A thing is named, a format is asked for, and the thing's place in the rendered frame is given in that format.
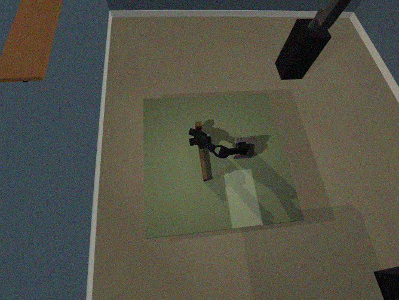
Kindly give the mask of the brown wooden post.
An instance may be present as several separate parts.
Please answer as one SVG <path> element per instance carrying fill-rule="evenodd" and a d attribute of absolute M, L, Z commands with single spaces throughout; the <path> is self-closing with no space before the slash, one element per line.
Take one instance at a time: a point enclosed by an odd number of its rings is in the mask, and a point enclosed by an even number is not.
<path fill-rule="evenodd" d="M 195 123 L 195 130 L 201 131 L 202 129 L 202 123 L 201 121 L 196 121 Z"/>

